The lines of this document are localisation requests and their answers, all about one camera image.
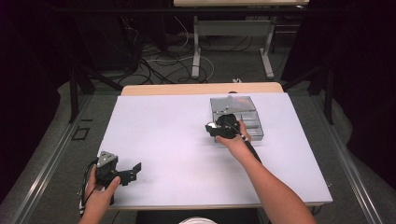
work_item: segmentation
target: hand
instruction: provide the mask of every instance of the hand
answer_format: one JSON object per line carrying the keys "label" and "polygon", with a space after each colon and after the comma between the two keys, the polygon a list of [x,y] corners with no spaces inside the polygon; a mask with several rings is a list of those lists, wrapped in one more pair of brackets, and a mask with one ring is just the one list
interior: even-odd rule
{"label": "hand", "polygon": [[102,191],[103,186],[96,186],[95,174],[96,166],[94,165],[91,169],[87,188],[85,188],[85,212],[79,223],[100,223],[110,205],[111,196],[120,184],[120,177],[116,176],[107,189]]}
{"label": "hand", "polygon": [[[241,120],[238,120],[239,122],[239,127],[240,127],[240,132],[248,139],[248,141],[251,141],[251,136],[247,132],[247,126],[245,123]],[[228,139],[228,138],[223,138],[221,136],[216,136],[216,140],[218,142],[222,143],[224,146],[226,146],[231,154],[239,161],[242,162],[243,159],[253,157],[253,154],[250,152],[248,149],[247,145],[244,143],[244,140],[242,137],[237,134],[235,138],[233,139]]]}

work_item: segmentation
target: forearm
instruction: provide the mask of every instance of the forearm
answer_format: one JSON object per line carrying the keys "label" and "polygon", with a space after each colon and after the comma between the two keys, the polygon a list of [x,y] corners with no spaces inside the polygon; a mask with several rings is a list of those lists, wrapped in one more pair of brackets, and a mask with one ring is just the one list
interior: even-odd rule
{"label": "forearm", "polygon": [[303,201],[254,157],[242,159],[262,206],[273,223],[316,223]]}

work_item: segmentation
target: black device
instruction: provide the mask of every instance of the black device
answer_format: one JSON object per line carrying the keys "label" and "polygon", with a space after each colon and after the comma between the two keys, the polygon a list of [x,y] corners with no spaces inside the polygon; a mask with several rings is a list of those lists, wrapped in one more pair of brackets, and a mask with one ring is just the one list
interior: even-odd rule
{"label": "black device", "polygon": [[[127,186],[131,181],[136,180],[137,173],[142,170],[142,163],[139,162],[132,170],[127,171],[117,171],[117,162],[119,161],[119,157],[115,154],[102,151],[100,153],[99,158],[87,166],[85,170],[84,178],[81,185],[80,195],[81,195],[81,202],[80,202],[80,215],[84,215],[85,210],[85,203],[91,196],[91,192],[89,192],[88,198],[85,199],[85,188],[87,186],[87,176],[88,172],[90,171],[91,167],[96,164],[96,186],[103,186],[105,189],[110,185],[111,181],[116,177],[120,177],[120,184],[123,186]],[[114,203],[114,195],[111,196],[110,205]]]}
{"label": "black device", "polygon": [[[131,181],[136,180],[136,175],[142,170],[142,163],[139,162],[132,170],[117,171],[116,166],[119,157],[102,151],[98,162],[96,163],[96,184],[104,186],[105,189],[110,185],[111,181],[116,177],[120,177],[120,184],[127,186]],[[114,195],[111,197],[110,205],[114,203]]]}
{"label": "black device", "polygon": [[248,139],[243,134],[241,134],[239,121],[236,120],[236,116],[234,114],[221,115],[215,122],[209,122],[205,127],[206,131],[209,132],[210,136],[212,137],[218,135],[224,138],[233,139],[237,134],[241,135],[242,139],[247,145],[247,148],[250,150],[256,160],[262,162],[254,147],[250,144]]}
{"label": "black device", "polygon": [[234,114],[222,115],[215,122],[207,123],[205,127],[212,137],[219,135],[233,139],[236,134],[239,134],[239,122]]}

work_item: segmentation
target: desk leg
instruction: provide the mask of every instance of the desk leg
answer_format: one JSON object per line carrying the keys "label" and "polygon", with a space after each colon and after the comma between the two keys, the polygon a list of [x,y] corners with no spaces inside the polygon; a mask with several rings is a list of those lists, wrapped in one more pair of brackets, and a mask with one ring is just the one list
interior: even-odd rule
{"label": "desk leg", "polygon": [[198,42],[198,18],[194,16],[194,59],[192,61],[192,72],[191,77],[198,78],[199,77],[199,63],[201,57],[201,49],[199,48]]}
{"label": "desk leg", "polygon": [[262,56],[262,64],[264,65],[265,75],[267,76],[268,79],[274,78],[274,72],[272,70],[270,60],[268,58],[268,52],[271,48],[271,41],[274,35],[275,24],[276,24],[276,17],[273,17],[271,18],[270,27],[268,28],[268,35],[265,41],[264,49],[260,49],[260,54]]}

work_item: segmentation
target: wooden table edge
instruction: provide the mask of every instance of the wooden table edge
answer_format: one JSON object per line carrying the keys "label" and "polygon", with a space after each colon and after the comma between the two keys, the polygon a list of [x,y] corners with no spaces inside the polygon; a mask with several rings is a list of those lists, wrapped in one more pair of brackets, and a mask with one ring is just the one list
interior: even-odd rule
{"label": "wooden table edge", "polygon": [[230,92],[283,92],[283,89],[277,82],[130,85],[123,88],[121,96],[222,94]]}

